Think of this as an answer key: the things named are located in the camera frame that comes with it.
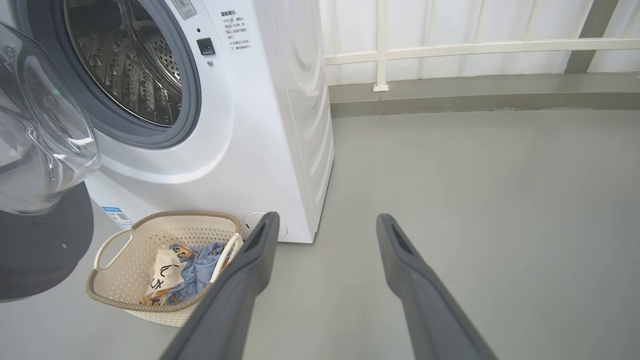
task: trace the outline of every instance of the gray floor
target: gray floor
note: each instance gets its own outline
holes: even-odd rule
[[[278,245],[245,359],[412,358],[383,276],[380,212],[500,358],[638,358],[640,112],[359,117],[334,133],[316,242]],[[0,304],[3,359],[155,359],[175,334],[85,295],[118,230],[94,210],[94,243],[71,277]]]

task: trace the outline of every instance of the brown braided rim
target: brown braided rim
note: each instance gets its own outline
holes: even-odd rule
[[[212,212],[212,211],[164,211],[162,213],[155,213],[153,215],[147,216],[146,218],[144,218],[144,219],[140,220],[139,222],[136,222],[135,224],[133,224],[131,226],[131,229],[135,230],[135,229],[139,228],[140,225],[142,225],[145,222],[148,222],[150,220],[153,220],[155,218],[176,217],[176,216],[196,216],[196,217],[225,218],[227,220],[233,221],[234,224],[236,225],[236,232],[238,234],[242,234],[241,233],[242,228],[240,226],[240,222],[238,221],[238,219],[236,219],[235,217],[233,217],[232,215],[229,215],[229,214],[216,213],[216,212]],[[144,311],[146,313],[175,313],[176,311],[185,310],[186,308],[197,304],[198,301],[200,301],[200,299],[204,296],[204,294],[212,286],[211,283],[207,284],[207,286],[204,288],[204,291],[201,291],[198,295],[192,297],[191,299],[189,299],[189,300],[187,300],[185,302],[181,302],[180,304],[177,304],[177,305],[150,306],[150,305],[130,304],[128,302],[117,301],[117,300],[109,299],[107,297],[103,297],[101,295],[96,294],[95,290],[93,288],[93,284],[95,282],[96,276],[98,276],[98,270],[94,269],[94,270],[91,271],[91,274],[89,274],[89,278],[86,280],[86,293],[87,293],[87,295],[89,295],[89,297],[91,299],[96,300],[98,302],[101,302],[103,304],[109,305],[109,306],[119,307],[120,309],[132,310],[132,311]]]

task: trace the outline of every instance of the basket handle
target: basket handle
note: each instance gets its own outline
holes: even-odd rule
[[[225,248],[222,250],[222,254],[220,254],[220,258],[218,259],[216,268],[213,269],[213,274],[211,275],[211,280],[209,282],[214,282],[222,272],[222,265],[225,263],[224,259],[227,258],[227,254],[231,251],[231,248],[233,248],[234,253],[229,257],[228,263],[233,260],[242,245],[244,245],[244,241],[242,240],[242,237],[240,237],[240,234],[236,233],[235,235],[233,235],[233,237],[231,237]]]
[[[113,240],[115,240],[115,238],[119,237],[120,235],[126,234],[126,233],[132,233],[134,231],[135,231],[134,229],[128,228],[128,229],[124,229],[122,231],[119,231],[119,232],[111,235],[111,237],[108,238],[107,241],[105,241],[102,244],[102,246],[100,246],[100,249],[98,250],[98,253],[95,255],[95,260],[93,261],[93,268],[96,269],[98,272],[107,270],[109,268],[109,266],[111,266],[111,264],[113,264],[113,262],[116,261],[118,256],[120,256],[120,254],[122,254],[124,249],[126,249],[127,246],[129,246],[131,240],[133,239],[133,234],[129,235],[129,240],[127,241],[127,243],[122,247],[122,249],[120,249],[118,254],[113,259],[111,259],[111,261],[107,264],[107,266],[105,266],[104,268],[101,268],[100,267],[100,258],[102,257],[102,253],[104,252],[104,250],[107,248],[107,246],[109,246],[109,244]]]

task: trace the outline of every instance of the baseboard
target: baseboard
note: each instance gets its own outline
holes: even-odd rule
[[[633,73],[496,75],[329,86],[332,117],[518,110],[640,110]]]

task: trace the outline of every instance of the warning text on washing machine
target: warning text on washing machine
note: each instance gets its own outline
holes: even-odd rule
[[[249,32],[244,22],[244,17],[237,14],[235,10],[220,12],[222,22],[225,25],[228,46],[232,51],[249,50]]]

